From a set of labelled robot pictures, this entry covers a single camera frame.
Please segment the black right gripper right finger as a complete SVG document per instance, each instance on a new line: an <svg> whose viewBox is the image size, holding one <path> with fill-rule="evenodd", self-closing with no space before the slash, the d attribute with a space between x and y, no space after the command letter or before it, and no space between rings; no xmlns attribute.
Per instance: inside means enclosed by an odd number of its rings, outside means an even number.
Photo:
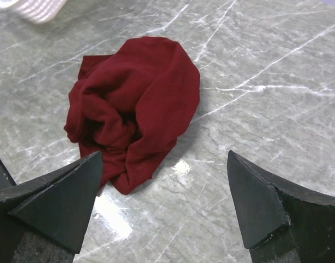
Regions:
<svg viewBox="0 0 335 263"><path fill-rule="evenodd" d="M277 176L234 151L228 181L252 262L335 262L335 197Z"/></svg>

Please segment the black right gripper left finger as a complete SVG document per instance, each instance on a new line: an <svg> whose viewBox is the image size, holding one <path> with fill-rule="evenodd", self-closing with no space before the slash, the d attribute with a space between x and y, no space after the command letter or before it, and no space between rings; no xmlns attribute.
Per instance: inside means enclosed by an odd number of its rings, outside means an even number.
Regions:
<svg viewBox="0 0 335 263"><path fill-rule="evenodd" d="M99 151L22 184L0 159L0 262L73 262L102 175Z"/></svg>

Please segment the dark red t shirt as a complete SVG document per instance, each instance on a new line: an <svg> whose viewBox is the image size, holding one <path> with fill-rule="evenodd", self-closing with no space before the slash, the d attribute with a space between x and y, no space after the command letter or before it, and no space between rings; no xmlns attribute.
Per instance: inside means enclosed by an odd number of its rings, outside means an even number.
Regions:
<svg viewBox="0 0 335 263"><path fill-rule="evenodd" d="M200 73L179 42L127 40L83 57L64 129L81 156L100 151L101 185L127 195L152 178L200 103Z"/></svg>

